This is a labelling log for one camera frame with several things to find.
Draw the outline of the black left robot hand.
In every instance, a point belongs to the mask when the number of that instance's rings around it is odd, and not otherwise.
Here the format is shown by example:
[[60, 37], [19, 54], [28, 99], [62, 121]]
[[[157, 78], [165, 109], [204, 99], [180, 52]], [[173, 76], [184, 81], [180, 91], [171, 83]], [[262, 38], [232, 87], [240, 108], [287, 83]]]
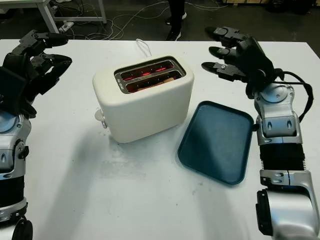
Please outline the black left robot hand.
[[31, 30], [9, 52], [0, 67], [0, 108], [14, 116], [35, 118], [35, 97], [53, 88], [72, 63], [68, 56], [47, 54], [45, 49], [63, 46], [61, 33]]

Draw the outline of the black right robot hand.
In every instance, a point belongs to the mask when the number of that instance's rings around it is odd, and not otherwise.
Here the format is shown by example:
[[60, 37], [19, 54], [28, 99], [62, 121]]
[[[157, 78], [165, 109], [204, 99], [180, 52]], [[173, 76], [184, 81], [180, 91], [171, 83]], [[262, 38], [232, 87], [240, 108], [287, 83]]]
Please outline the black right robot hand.
[[222, 47], [210, 46], [208, 50], [224, 63], [203, 62], [204, 70], [227, 81], [245, 83], [249, 99], [254, 99], [256, 92], [263, 91], [275, 80], [273, 63], [252, 36], [227, 26], [209, 26], [205, 32], [212, 40], [221, 43]]

